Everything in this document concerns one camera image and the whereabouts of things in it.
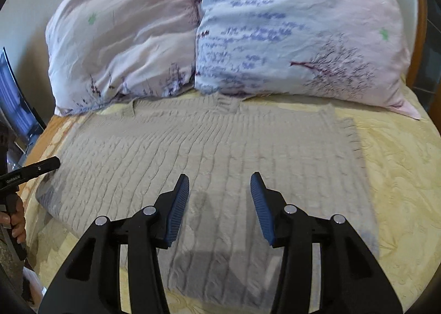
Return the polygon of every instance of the tiled wall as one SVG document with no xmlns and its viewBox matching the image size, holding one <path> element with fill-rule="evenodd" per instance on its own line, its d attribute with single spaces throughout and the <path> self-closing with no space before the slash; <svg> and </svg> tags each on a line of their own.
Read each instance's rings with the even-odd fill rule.
<svg viewBox="0 0 441 314">
<path fill-rule="evenodd" d="M 426 111 L 431 106 L 441 80 L 441 7 L 427 0 L 427 34 L 423 59 L 412 88 Z"/>
</svg>

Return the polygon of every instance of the green mark on pillow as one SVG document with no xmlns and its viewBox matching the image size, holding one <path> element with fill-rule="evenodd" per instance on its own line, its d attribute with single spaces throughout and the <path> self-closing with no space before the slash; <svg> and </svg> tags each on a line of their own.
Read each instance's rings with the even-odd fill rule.
<svg viewBox="0 0 441 314">
<path fill-rule="evenodd" d="M 384 41 L 389 41 L 389 31 L 387 31 L 385 28 L 382 28 L 380 30 L 380 34 L 382 35 Z"/>
<path fill-rule="evenodd" d="M 96 13 L 93 13 L 89 18 L 89 25 L 93 25 L 96 21 Z"/>
</svg>

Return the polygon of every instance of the silver bolt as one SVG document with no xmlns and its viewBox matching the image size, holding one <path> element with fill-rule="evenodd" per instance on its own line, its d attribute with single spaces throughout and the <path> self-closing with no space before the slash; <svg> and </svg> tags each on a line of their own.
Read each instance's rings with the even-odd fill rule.
<svg viewBox="0 0 441 314">
<path fill-rule="evenodd" d="M 106 224 L 107 222 L 107 218 L 104 217 L 103 215 L 101 217 L 98 217 L 97 219 L 95 219 L 95 224 L 97 226 L 102 226 L 103 224 Z"/>
<path fill-rule="evenodd" d="M 341 214 L 336 214 L 333 218 L 334 222 L 338 224 L 343 224 L 346 222 L 346 218 L 343 217 Z"/>
<path fill-rule="evenodd" d="M 142 211 L 145 215 L 153 215 L 156 212 L 156 208 L 154 206 L 148 206 L 145 207 Z"/>
<path fill-rule="evenodd" d="M 287 204 L 283 210 L 287 213 L 287 214 L 293 214 L 297 212 L 297 207 L 292 205 L 292 204 Z"/>
</svg>

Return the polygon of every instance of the bed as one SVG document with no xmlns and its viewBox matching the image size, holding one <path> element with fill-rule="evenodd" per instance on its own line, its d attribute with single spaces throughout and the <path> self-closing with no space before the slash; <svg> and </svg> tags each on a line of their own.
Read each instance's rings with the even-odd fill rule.
<svg viewBox="0 0 441 314">
<path fill-rule="evenodd" d="M 412 66 L 407 76 L 411 84 L 419 66 L 425 33 L 423 2 L 399 0 L 406 26 L 406 38 L 414 44 Z M 249 102 L 289 110 L 316 111 L 331 103 L 337 116 L 350 117 L 357 125 L 371 186 L 371 199 L 379 225 L 379 262 L 391 281 L 403 309 L 407 310 L 423 292 L 441 261 L 441 138 L 418 103 L 416 96 L 402 84 L 405 98 L 422 119 L 387 110 L 339 100 L 305 96 L 272 95 Z M 197 97 L 190 91 L 182 97 Z M 113 105 L 104 114 L 125 105 Z M 50 157 L 81 116 L 54 116 L 30 153 L 27 163 Z M 35 199 L 38 180 L 21 188 L 26 208 L 29 261 L 47 287 L 58 268 L 74 247 L 77 238 L 62 223 L 52 218 Z M 129 312 L 127 272 L 121 269 L 121 301 Z M 172 313 L 244 313 L 177 293 L 167 293 Z"/>
</svg>

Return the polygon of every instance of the white pillow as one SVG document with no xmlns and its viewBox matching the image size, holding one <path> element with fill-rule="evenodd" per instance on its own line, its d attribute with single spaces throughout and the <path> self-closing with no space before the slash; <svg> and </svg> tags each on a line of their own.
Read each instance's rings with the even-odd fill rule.
<svg viewBox="0 0 441 314">
<path fill-rule="evenodd" d="M 202 0 L 195 87 L 289 93 L 419 118 L 400 90 L 410 62 L 396 0 Z"/>
<path fill-rule="evenodd" d="M 195 69 L 193 0 L 64 0 L 49 21 L 49 77 L 60 116 L 167 97 Z"/>
</svg>

